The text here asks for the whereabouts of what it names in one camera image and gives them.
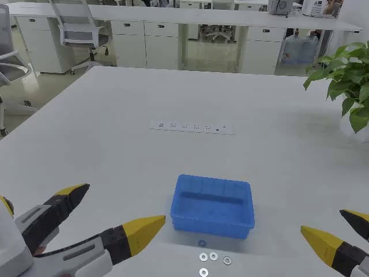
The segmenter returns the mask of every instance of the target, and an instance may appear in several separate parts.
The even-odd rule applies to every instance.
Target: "washer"
[[[208,254],[206,253],[201,253],[199,256],[200,261],[207,261],[208,260]]]
[[[218,259],[218,254],[217,253],[215,253],[215,252],[212,252],[212,253],[210,253],[210,259],[212,260],[212,261],[216,261],[217,259]]]
[[[209,271],[206,268],[201,268],[199,273],[201,277],[207,277],[209,275]]]
[[[223,262],[225,265],[230,265],[232,263],[232,259],[228,256],[225,256]]]

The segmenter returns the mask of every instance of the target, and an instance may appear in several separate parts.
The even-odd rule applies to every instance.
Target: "chair wheel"
[[[30,103],[30,101],[28,100],[24,100],[23,101],[24,105],[27,106],[27,107],[32,107],[32,104]]]
[[[1,129],[1,130],[0,130],[0,134],[1,134],[1,136],[5,137],[5,136],[8,134],[8,132],[7,132],[7,130],[4,128],[4,129]]]

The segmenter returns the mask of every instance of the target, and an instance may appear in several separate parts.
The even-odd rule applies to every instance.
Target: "water bottle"
[[[316,36],[314,36],[313,32],[310,33],[310,36],[306,36],[303,39],[298,63],[312,64],[314,62],[315,52],[317,51],[318,44],[319,40]]]
[[[299,37],[299,31],[284,40],[284,48],[281,63],[285,65],[296,65],[299,60],[303,40]]]

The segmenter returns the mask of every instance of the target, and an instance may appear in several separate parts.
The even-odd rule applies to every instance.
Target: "power strip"
[[[192,133],[234,134],[231,124],[179,123],[177,121],[151,121],[150,129]]]

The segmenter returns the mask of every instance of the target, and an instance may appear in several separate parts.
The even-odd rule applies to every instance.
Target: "blue plastic basket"
[[[246,238],[255,226],[250,184],[180,175],[171,217],[177,230]]]

